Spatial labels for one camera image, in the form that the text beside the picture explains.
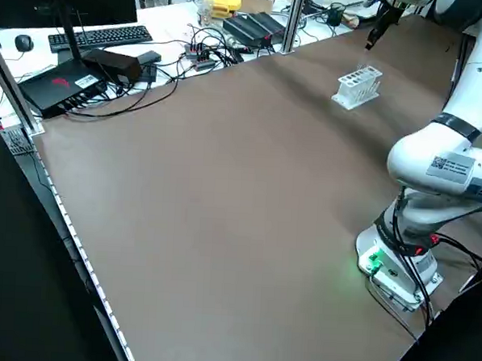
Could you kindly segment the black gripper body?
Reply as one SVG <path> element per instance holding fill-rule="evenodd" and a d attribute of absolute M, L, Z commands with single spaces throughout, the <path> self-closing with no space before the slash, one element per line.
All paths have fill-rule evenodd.
<path fill-rule="evenodd" d="M 381 0 L 377 14 L 377 25 L 379 27 L 389 27 L 397 24 L 400 18 L 398 0 Z"/>

